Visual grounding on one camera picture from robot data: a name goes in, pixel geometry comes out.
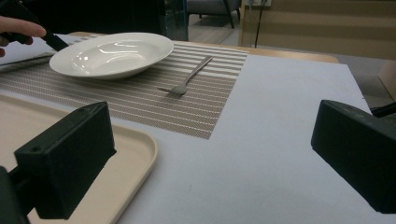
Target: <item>finger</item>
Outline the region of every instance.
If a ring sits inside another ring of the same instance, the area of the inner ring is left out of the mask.
[[[0,33],[3,32],[43,37],[47,31],[42,26],[30,21],[0,16]]]
[[[0,58],[6,55],[6,51],[4,49],[0,49]]]
[[[7,38],[0,36],[0,46],[1,47],[7,46],[8,43],[9,43],[9,40]]]

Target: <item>placemat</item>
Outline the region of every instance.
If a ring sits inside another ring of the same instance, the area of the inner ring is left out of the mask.
[[[205,57],[213,60],[183,96],[159,91],[181,83]],[[99,80],[54,72],[49,59],[16,63],[0,71],[0,88],[50,102],[81,107],[107,101],[110,115],[209,139],[247,57],[241,50],[175,42],[164,60],[133,77]]]

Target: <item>white table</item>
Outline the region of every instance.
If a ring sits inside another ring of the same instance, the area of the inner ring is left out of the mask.
[[[395,223],[310,146],[322,99],[370,111],[346,65],[249,55],[209,140],[113,119],[159,145],[118,223]]]

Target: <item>metal fork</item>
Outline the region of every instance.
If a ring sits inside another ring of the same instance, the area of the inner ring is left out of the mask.
[[[166,88],[161,88],[159,87],[158,90],[160,91],[166,91],[166,92],[170,92],[173,94],[177,94],[177,95],[184,95],[184,93],[187,92],[187,84],[189,83],[189,81],[195,76],[195,74],[197,74],[207,63],[210,62],[210,60],[212,60],[213,57],[211,56],[206,56],[195,68],[194,70],[192,70],[192,72],[186,77],[186,79],[184,80],[183,83],[181,83],[180,85],[175,86],[172,89],[166,89]]]

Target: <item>beige tray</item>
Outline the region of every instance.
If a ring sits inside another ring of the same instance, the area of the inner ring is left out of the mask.
[[[0,165],[13,169],[13,152],[70,112],[29,103],[0,94]],[[147,133],[113,125],[117,153],[92,183],[68,220],[43,220],[35,210],[29,214],[38,223],[114,223],[151,172],[157,159],[155,139]]]

